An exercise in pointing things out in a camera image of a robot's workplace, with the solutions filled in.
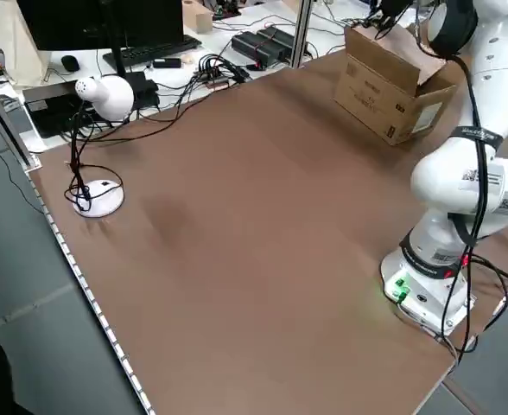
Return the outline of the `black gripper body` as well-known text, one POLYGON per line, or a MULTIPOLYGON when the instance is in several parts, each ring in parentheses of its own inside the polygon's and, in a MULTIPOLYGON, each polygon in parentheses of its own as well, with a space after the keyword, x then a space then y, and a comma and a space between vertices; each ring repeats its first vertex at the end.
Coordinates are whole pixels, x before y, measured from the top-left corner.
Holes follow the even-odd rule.
POLYGON ((392 19, 400 16, 411 6, 411 0, 380 0, 378 1, 378 10, 383 17, 392 19))

